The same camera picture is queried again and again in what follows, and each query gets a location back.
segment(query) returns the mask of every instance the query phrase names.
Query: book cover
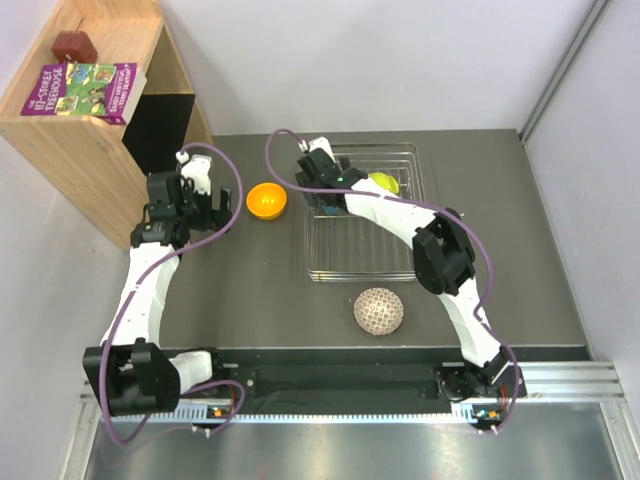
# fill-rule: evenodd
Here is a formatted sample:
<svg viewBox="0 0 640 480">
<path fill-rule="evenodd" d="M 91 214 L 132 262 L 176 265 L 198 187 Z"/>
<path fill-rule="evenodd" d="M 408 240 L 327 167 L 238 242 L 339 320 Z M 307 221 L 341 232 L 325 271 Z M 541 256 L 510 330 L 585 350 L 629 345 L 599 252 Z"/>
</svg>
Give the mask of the book cover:
<svg viewBox="0 0 640 480">
<path fill-rule="evenodd" d="M 45 65 L 22 115 L 94 115 L 125 124 L 145 83 L 135 63 Z"/>
</svg>

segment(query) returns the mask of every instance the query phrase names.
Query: gray tabletop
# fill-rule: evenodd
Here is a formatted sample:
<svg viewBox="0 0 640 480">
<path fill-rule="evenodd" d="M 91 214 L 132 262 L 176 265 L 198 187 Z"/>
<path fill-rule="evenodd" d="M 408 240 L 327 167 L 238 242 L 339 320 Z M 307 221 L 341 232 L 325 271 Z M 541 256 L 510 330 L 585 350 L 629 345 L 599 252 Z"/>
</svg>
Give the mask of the gray tabletop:
<svg viewBox="0 0 640 480">
<path fill-rule="evenodd" d="M 464 212 L 491 254 L 495 289 L 486 309 L 499 335 L 514 345 L 585 344 L 529 161 L 514 130 L 326 136 L 337 143 L 415 144 L 425 188 L 430 188 L 427 199 Z M 237 163 L 246 191 L 272 180 L 264 164 L 265 141 L 264 135 L 215 138 Z M 274 158 L 283 176 L 293 180 L 299 157 L 294 141 L 277 140 Z M 233 185 L 220 161 L 212 179 L 216 188 Z M 243 202 L 230 233 L 183 257 L 167 297 L 163 347 L 458 345 L 443 306 L 417 282 L 311 281 L 304 249 L 305 202 L 301 194 L 288 193 L 286 211 L 277 220 L 254 218 Z M 482 260 L 476 268 L 484 288 Z M 353 301 L 372 286 L 390 288 L 404 303 L 401 327 L 386 337 L 368 335 L 353 317 Z"/>
</svg>

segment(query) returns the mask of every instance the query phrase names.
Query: yellow bowl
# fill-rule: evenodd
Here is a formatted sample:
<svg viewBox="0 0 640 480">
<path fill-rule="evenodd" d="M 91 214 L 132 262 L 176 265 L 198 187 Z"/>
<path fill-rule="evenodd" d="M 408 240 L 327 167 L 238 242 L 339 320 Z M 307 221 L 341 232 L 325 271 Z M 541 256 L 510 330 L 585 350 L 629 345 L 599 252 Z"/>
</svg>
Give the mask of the yellow bowl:
<svg viewBox="0 0 640 480">
<path fill-rule="evenodd" d="M 261 183 L 249 191 L 247 208 L 261 220 L 278 218 L 287 205 L 287 192 L 276 183 Z"/>
</svg>

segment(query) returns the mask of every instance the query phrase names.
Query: dark red cube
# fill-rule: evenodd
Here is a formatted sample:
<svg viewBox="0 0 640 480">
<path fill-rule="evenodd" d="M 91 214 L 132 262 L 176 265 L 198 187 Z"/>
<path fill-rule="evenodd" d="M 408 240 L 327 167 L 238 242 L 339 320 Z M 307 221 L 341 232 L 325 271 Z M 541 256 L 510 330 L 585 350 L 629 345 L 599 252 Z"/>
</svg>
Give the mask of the dark red cube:
<svg viewBox="0 0 640 480">
<path fill-rule="evenodd" d="M 51 51 L 60 63 L 95 63 L 96 47 L 85 32 L 60 32 L 51 46 Z"/>
</svg>

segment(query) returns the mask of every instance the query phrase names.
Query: purple cable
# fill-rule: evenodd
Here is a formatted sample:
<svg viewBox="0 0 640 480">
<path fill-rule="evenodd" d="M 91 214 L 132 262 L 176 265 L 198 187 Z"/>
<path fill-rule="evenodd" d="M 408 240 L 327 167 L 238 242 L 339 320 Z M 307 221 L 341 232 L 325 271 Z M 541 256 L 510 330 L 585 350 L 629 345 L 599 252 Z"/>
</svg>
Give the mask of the purple cable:
<svg viewBox="0 0 640 480">
<path fill-rule="evenodd" d="M 189 391 L 186 392 L 186 393 L 196 393 L 196 392 L 200 392 L 202 390 L 207 390 L 209 388 L 220 387 L 220 386 L 229 386 L 231 388 L 236 387 L 240 391 L 240 398 L 238 399 L 238 403 L 233 405 L 233 411 L 229 414 L 229 416 L 227 416 L 225 421 L 220 423 L 220 424 L 218 424 L 218 425 L 216 425 L 215 428 L 210 429 L 209 430 L 209 435 L 215 435 L 216 433 L 218 433 L 221 430 L 223 430 L 226 427 L 228 427 L 229 423 L 231 423 L 231 420 L 233 419 L 233 417 L 235 417 L 237 412 L 240 411 L 240 409 L 242 408 L 242 405 L 244 404 L 244 399 L 245 399 L 244 387 L 240 383 L 236 382 L 235 380 L 216 380 L 214 382 L 208 382 L 208 383 L 203 383 L 201 385 L 197 385 L 197 386 L 191 388 Z M 166 429 L 162 430 L 161 432 L 158 432 L 155 435 L 152 435 L 147 440 L 142 442 L 140 445 L 137 445 L 135 448 L 133 448 L 131 451 L 129 451 L 125 456 L 121 457 L 115 463 L 107 462 L 107 460 L 105 459 L 105 455 L 104 455 L 104 446 L 102 446 L 102 448 L 100 450 L 101 457 L 102 457 L 102 463 L 109 469 L 117 468 L 125 460 L 127 460 L 129 457 L 131 457 L 133 454 L 139 452 L 144 447 L 149 445 L 151 442 L 153 442 L 154 440 L 157 440 L 158 438 L 166 435 L 167 433 L 175 432 L 177 430 L 192 430 L 193 428 L 196 428 L 196 427 L 186 426 L 186 425 L 178 425 L 178 426 L 175 426 L 175 427 L 166 428 Z"/>
<path fill-rule="evenodd" d="M 487 333 L 489 333 L 489 335 L 495 341 L 497 341 L 502 347 L 504 347 L 504 349 L 507 352 L 507 355 L 509 355 L 511 363 L 513 364 L 513 368 L 514 368 L 514 372 L 515 372 L 515 374 L 514 374 L 514 389 L 513 389 L 514 394 L 513 394 L 513 397 L 511 398 L 511 403 L 509 404 L 509 408 L 507 409 L 507 413 L 505 414 L 504 420 L 494 430 L 496 434 L 499 433 L 504 428 L 504 425 L 507 423 L 507 421 L 511 418 L 511 416 L 513 414 L 513 409 L 514 409 L 514 407 L 516 405 L 517 392 L 520 390 L 520 388 L 519 388 L 520 387 L 520 372 L 518 370 L 518 359 L 516 358 L 516 355 L 513 352 L 513 349 L 509 345 L 507 345 L 500 337 L 498 337 L 498 335 L 496 335 L 494 333 L 494 331 L 491 329 L 491 327 L 489 327 L 488 325 L 485 325 L 482 322 L 482 318 L 478 314 L 478 311 L 482 307 L 484 307 L 485 302 L 487 301 L 487 299 L 489 298 L 489 295 L 491 294 L 491 291 L 493 290 L 493 278 L 494 278 L 493 265 L 491 264 L 491 258 L 489 257 L 489 253 L 487 252 L 487 249 L 485 248 L 484 244 L 482 243 L 482 241 L 480 240 L 478 235 L 471 229 L 471 227 L 469 227 L 466 223 L 464 223 L 458 217 L 456 217 L 455 215 L 451 214 L 450 212 L 448 212 L 447 210 L 445 210 L 441 206 L 435 205 L 433 203 L 419 202 L 419 201 L 409 200 L 409 199 L 406 199 L 406 198 L 399 198 L 399 197 L 388 197 L 388 196 L 378 195 L 377 193 L 372 193 L 372 192 L 357 192 L 357 191 L 353 191 L 353 190 L 332 189 L 332 188 L 307 188 L 307 187 L 301 187 L 301 186 L 296 185 L 294 183 L 288 182 L 287 180 L 282 178 L 280 175 L 278 175 L 278 173 L 273 168 L 273 165 L 272 165 L 272 162 L 271 162 L 271 145 L 273 144 L 273 141 L 276 138 L 276 136 L 278 136 L 281 133 L 286 133 L 286 134 L 289 134 L 289 135 L 293 136 L 296 139 L 296 141 L 298 142 L 299 145 L 304 143 L 304 141 L 302 140 L 302 138 L 298 134 L 296 134 L 292 130 L 289 130 L 288 128 L 279 128 L 279 129 L 275 130 L 274 132 L 272 132 L 271 135 L 269 135 L 269 138 L 267 139 L 267 144 L 264 147 L 264 158 L 265 158 L 265 161 L 267 163 L 267 168 L 269 169 L 269 172 L 271 172 L 271 175 L 273 176 L 273 178 L 275 178 L 282 185 L 285 185 L 285 186 L 287 186 L 287 187 L 289 187 L 289 188 L 291 188 L 293 190 L 297 190 L 299 192 L 305 192 L 305 193 L 319 193 L 319 194 L 322 194 L 322 193 L 332 193 L 332 194 L 339 193 L 339 194 L 345 194 L 345 195 L 364 195 L 364 196 L 367 196 L 367 197 L 376 197 L 376 198 L 380 198 L 380 199 L 383 199 L 383 200 L 388 200 L 388 201 L 391 201 L 391 202 L 405 203 L 407 205 L 415 205 L 415 206 L 418 206 L 418 207 L 428 208 L 429 210 L 434 210 L 434 211 L 438 212 L 443 217 L 446 217 L 447 219 L 451 220 L 455 224 L 459 225 L 469 235 L 469 237 L 471 237 L 471 239 L 474 241 L 474 243 L 478 247 L 478 250 L 480 250 L 480 253 L 484 257 L 485 263 L 487 265 L 487 288 L 485 289 L 484 293 L 480 297 L 480 301 L 478 302 L 478 305 L 476 305 L 476 308 L 473 310 L 473 315 L 480 322 L 480 324 L 487 331 Z"/>
<path fill-rule="evenodd" d="M 189 143 L 184 147 L 182 147 L 181 152 L 184 153 L 187 149 L 193 148 L 193 147 L 207 148 L 212 152 L 217 153 L 227 163 L 227 165 L 229 165 L 229 168 L 231 168 L 231 171 L 236 177 L 236 182 L 238 184 L 238 206 L 236 207 L 236 210 L 233 212 L 233 216 L 231 217 L 231 220 L 229 220 L 229 222 L 224 227 L 222 227 L 220 230 L 215 232 L 213 235 L 210 235 L 207 238 L 200 240 L 199 242 L 179 248 L 178 250 L 175 250 L 165 255 L 160 260 L 158 260 L 153 265 L 151 265 L 149 268 L 147 268 L 143 272 L 143 274 L 140 275 L 140 278 L 136 281 L 135 288 L 129 292 L 129 294 L 127 295 L 127 298 L 122 303 L 122 307 L 120 307 L 120 309 L 118 310 L 118 313 L 116 314 L 116 317 L 113 321 L 113 326 L 111 327 L 111 331 L 109 332 L 109 336 L 107 337 L 107 341 L 104 343 L 104 348 L 102 350 L 102 357 L 100 358 L 100 371 L 98 374 L 98 390 L 99 390 L 98 396 L 99 396 L 100 408 L 102 409 L 102 416 L 104 418 L 104 424 L 107 429 L 107 432 L 109 433 L 111 440 L 113 440 L 114 443 L 120 446 L 125 446 L 129 442 L 131 442 L 138 435 L 138 433 L 140 433 L 140 430 L 142 430 L 142 427 L 144 427 L 144 425 L 147 423 L 150 417 L 150 415 L 145 415 L 145 417 L 138 424 L 138 426 L 133 431 L 133 433 L 129 437 L 123 440 L 122 438 L 120 438 L 120 436 L 118 435 L 118 433 L 116 432 L 113 426 L 113 422 L 111 420 L 111 412 L 109 411 L 109 400 L 107 399 L 107 360 L 109 358 L 109 352 L 111 351 L 111 345 L 113 344 L 113 339 L 116 335 L 116 331 L 118 330 L 118 327 L 120 326 L 120 323 L 124 318 L 124 314 L 127 311 L 127 308 L 131 304 L 131 301 L 133 300 L 133 297 L 136 295 L 136 292 L 138 291 L 138 288 L 140 287 L 142 282 L 144 282 L 144 280 L 149 276 L 149 274 L 153 270 L 155 270 L 159 265 L 166 262 L 170 258 L 177 257 L 178 255 L 181 255 L 186 252 L 190 252 L 191 250 L 195 250 L 196 248 L 202 247 L 203 245 L 211 243 L 214 240 L 220 238 L 235 223 L 235 221 L 238 219 L 238 216 L 240 215 L 240 211 L 242 210 L 242 201 L 244 198 L 244 192 L 242 189 L 242 179 L 240 178 L 240 173 L 238 172 L 238 169 L 236 168 L 233 161 L 222 150 L 220 150 L 217 147 L 214 147 L 213 145 L 209 145 L 208 143 L 202 143 L 202 142 Z M 200 390 L 203 390 L 204 388 L 209 388 L 209 387 L 202 386 L 202 388 L 199 388 L 199 387 L 195 387 L 195 388 L 198 388 L 198 390 L 195 390 L 195 391 L 200 391 Z M 244 399 L 244 390 L 241 390 L 241 394 L 242 394 L 242 398 Z M 229 421 L 231 421 L 231 418 L 233 418 L 233 415 L 229 416 L 229 419 L 228 419 Z"/>
</svg>

